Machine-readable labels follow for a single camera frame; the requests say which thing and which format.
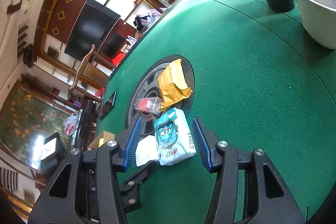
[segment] cardboard box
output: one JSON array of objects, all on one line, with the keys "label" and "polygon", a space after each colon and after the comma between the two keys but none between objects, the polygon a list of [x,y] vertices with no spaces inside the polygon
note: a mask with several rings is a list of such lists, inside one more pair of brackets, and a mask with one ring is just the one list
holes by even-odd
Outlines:
[{"label": "cardboard box", "polygon": [[115,135],[113,134],[113,133],[110,133],[110,132],[108,132],[108,131],[106,131],[106,130],[103,130],[94,140],[93,140],[93,142],[92,143],[90,143],[90,145],[89,145],[89,148],[90,149],[95,149],[95,148],[98,148],[100,145],[100,139],[103,139],[103,142],[101,143],[101,145],[102,144],[104,144],[104,143],[106,143],[107,141],[109,141],[109,140],[114,140],[114,138],[115,138]]}]

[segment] crumpled yellow wrapper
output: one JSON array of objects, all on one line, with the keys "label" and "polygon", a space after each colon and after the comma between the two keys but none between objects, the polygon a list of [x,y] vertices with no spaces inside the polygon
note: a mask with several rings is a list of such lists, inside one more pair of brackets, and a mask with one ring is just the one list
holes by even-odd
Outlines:
[{"label": "crumpled yellow wrapper", "polygon": [[177,59],[171,62],[157,79],[163,99],[160,111],[188,98],[193,93],[185,82],[181,61],[182,59]]}]

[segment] striped object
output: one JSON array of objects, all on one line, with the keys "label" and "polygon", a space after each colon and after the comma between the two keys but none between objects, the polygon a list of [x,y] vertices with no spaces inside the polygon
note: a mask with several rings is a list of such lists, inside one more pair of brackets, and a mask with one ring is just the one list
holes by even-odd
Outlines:
[{"label": "striped object", "polygon": [[0,167],[0,185],[1,184],[10,192],[16,191],[18,189],[18,173]]}]

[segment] cartoon character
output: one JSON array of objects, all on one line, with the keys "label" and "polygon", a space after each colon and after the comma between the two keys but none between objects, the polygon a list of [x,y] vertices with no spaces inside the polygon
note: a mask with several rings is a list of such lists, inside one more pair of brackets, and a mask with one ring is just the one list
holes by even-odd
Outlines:
[{"label": "cartoon character", "polygon": [[168,121],[160,124],[155,132],[159,148],[171,149],[173,144],[177,141],[178,133],[177,125],[175,125],[173,120],[169,119]]}]

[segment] ribbed blue pad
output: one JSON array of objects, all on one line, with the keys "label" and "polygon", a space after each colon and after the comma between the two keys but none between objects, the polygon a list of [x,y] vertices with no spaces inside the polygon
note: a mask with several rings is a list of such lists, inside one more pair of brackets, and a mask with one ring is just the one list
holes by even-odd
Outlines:
[{"label": "ribbed blue pad", "polygon": [[196,118],[194,118],[193,120],[192,132],[199,155],[201,157],[202,164],[208,170],[208,172],[210,172],[210,170],[212,169],[212,163],[210,160],[210,148],[205,141],[203,132]]},{"label": "ribbed blue pad", "polygon": [[131,165],[132,165],[132,163],[135,159],[135,151],[136,151],[137,146],[138,146],[138,142],[139,142],[139,138],[140,138],[140,134],[141,134],[141,129],[142,129],[141,118],[138,117],[138,119],[135,123],[135,126],[133,128],[132,134],[129,138],[126,149],[125,149],[125,160],[124,160],[124,164],[123,164],[123,167],[124,167],[125,171],[127,171],[128,168],[131,167]]}]

